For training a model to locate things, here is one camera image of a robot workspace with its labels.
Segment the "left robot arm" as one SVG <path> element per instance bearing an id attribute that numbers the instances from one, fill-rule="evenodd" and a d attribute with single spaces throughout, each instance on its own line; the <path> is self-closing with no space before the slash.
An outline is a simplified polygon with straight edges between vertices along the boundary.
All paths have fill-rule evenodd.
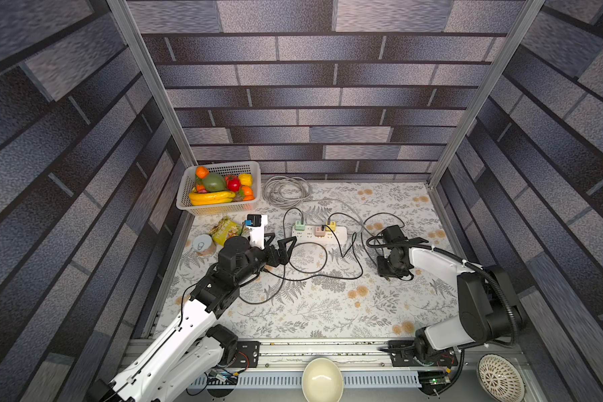
<path id="1" fill-rule="evenodd" d="M 87 400 L 174 401 L 209 370 L 231 363 L 238 338 L 219 318 L 250 276 L 265 266 L 287 265 L 296 242 L 295 237 L 275 241 L 273 234 L 262 247 L 241 236 L 228 239 L 170 326 L 113 380 L 95 382 Z"/>

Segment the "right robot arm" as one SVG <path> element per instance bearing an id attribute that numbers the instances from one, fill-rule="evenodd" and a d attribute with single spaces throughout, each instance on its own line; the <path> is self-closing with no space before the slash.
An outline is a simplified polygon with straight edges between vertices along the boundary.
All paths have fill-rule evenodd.
<path id="1" fill-rule="evenodd" d="M 457 383 L 467 349 L 489 343 L 511 348 L 519 341 L 528 316 L 503 268 L 470 262 L 430 246 L 423 238 L 410 239 L 398 225 L 386 227 L 363 245 L 378 252 L 380 276 L 412 281 L 417 271 L 427 271 L 457 298 L 454 316 L 416 330 L 411 340 L 390 341 L 382 349 L 395 365 L 444 370 L 441 375 L 419 375 L 426 396 L 440 396 Z"/>

